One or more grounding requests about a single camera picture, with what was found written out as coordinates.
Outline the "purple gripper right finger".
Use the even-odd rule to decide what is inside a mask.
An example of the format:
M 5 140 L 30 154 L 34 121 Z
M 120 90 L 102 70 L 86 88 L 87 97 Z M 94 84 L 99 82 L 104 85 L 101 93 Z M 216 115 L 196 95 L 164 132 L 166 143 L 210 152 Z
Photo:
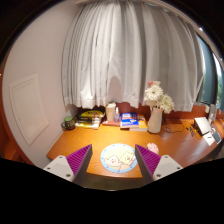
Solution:
M 182 166 L 169 155 L 160 156 L 140 145 L 135 145 L 135 157 L 145 184 L 152 183 L 182 169 Z

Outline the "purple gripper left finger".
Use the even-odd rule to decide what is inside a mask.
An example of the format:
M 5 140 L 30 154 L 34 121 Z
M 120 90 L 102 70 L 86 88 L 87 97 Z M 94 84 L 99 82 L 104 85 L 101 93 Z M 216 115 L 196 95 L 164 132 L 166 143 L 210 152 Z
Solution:
M 44 170 L 75 184 L 81 184 L 91 157 L 92 145 L 87 145 L 68 156 L 57 156 Z

